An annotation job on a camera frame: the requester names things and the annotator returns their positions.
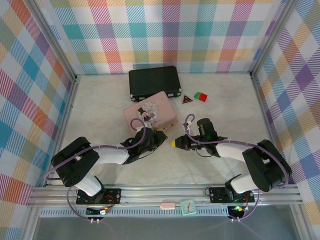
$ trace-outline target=triangle block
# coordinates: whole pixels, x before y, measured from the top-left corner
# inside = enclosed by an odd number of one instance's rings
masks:
[[[182,104],[190,103],[192,101],[193,100],[190,97],[184,95]]]

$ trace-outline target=plaid backdrop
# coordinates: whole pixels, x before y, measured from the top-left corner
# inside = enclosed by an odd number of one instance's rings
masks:
[[[37,0],[74,69],[247,72],[285,0]]]
[[[0,240],[18,238],[71,81],[22,0],[0,0]]]
[[[300,0],[258,73],[278,149],[320,238],[320,0]]]

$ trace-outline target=aluminum rail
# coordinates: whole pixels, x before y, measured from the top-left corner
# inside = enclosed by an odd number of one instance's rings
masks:
[[[206,187],[224,187],[222,184],[177,184],[177,185],[108,185],[109,189],[122,189],[120,206],[130,207],[159,207],[163,202],[175,202],[176,207],[180,201],[193,199],[197,206],[228,205],[234,206],[236,203],[210,203],[210,199],[205,194]],[[76,203],[76,189],[70,191],[70,202]],[[298,187],[288,185],[285,188],[274,188],[270,192],[260,192],[260,206],[266,205],[294,205],[302,204]],[[47,187],[36,187],[30,197],[29,207],[67,207],[67,188],[63,185],[49,185]],[[79,207],[103,207],[103,205],[79,205]]]

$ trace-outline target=pink box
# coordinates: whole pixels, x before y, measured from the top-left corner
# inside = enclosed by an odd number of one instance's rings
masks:
[[[177,114],[172,108],[167,94],[164,91],[146,98],[139,103],[123,110],[126,122],[132,136],[136,135],[136,131],[130,126],[132,119],[140,118],[145,122],[150,122],[153,130],[164,131],[166,128],[178,124]],[[142,123],[134,121],[132,126],[136,129],[142,127]]]

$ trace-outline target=white floor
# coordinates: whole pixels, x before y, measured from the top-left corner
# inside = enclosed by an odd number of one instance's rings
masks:
[[[233,159],[203,158],[194,151],[171,147],[184,135],[182,123],[189,113],[210,118],[220,136],[256,143],[267,139],[260,107],[247,74],[179,74],[182,96],[193,99],[196,92],[208,95],[206,102],[182,104],[182,97],[170,98],[179,125],[165,131],[167,141],[152,155],[128,165],[94,166],[92,173],[103,184],[223,184],[246,164]],[[130,100],[128,75],[82,76],[63,147],[80,136],[91,143],[116,145],[131,137],[123,110]],[[192,125],[197,133],[197,125]]]

